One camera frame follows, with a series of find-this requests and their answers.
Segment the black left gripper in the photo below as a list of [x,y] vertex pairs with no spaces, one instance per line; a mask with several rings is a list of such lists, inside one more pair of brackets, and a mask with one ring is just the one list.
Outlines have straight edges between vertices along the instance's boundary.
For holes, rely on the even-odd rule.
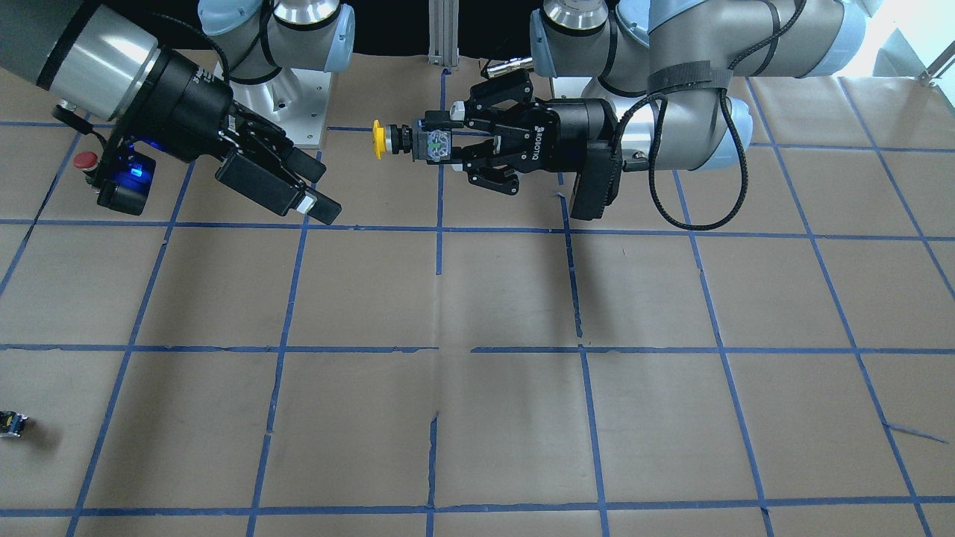
[[462,166],[475,186],[512,195],[518,174],[536,170],[576,172],[584,196],[616,196],[620,156],[612,146],[617,119],[599,98],[543,101],[528,71],[514,71],[474,85],[467,101],[447,111],[426,111],[424,129],[470,127],[492,135],[468,147],[425,143],[429,166]]

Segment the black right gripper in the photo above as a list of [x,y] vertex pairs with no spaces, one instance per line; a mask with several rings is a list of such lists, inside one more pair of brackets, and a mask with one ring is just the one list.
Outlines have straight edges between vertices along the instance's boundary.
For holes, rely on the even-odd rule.
[[[202,155],[225,159],[216,179],[279,216],[295,210],[332,224],[343,207],[308,183],[327,167],[294,145],[280,127],[236,103],[233,91],[175,50],[159,50],[156,60],[123,113],[125,132],[181,162]],[[284,158],[263,166],[237,151],[272,147]]]

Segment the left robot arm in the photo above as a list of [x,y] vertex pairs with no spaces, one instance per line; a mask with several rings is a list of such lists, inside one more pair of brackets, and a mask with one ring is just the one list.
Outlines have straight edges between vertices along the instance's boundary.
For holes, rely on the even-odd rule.
[[536,170],[576,174],[570,216],[599,219],[621,174],[739,164],[753,136],[736,76],[827,76],[862,47],[850,1],[546,1],[530,14],[532,68],[507,66],[416,125],[379,127],[376,151],[409,153],[512,196]]

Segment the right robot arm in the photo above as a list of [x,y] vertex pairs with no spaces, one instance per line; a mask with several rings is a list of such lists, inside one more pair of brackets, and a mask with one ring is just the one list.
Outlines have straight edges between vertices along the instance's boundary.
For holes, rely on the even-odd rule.
[[221,163],[220,183],[273,213],[331,224],[337,201],[313,185],[324,164],[287,136],[291,112],[310,115],[296,71],[341,72],[354,50],[355,13],[340,1],[201,1],[197,33],[222,73],[201,68],[102,1],[4,1],[2,68],[59,96],[54,117],[82,135],[81,107],[115,122],[100,155],[76,166],[98,205],[143,213],[156,163],[136,144]]

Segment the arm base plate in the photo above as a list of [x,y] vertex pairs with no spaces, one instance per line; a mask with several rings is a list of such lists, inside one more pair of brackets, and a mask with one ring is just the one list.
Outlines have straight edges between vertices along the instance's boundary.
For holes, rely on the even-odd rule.
[[320,149],[331,97],[330,72],[282,68],[269,81],[233,81],[234,99],[286,132],[301,149]]

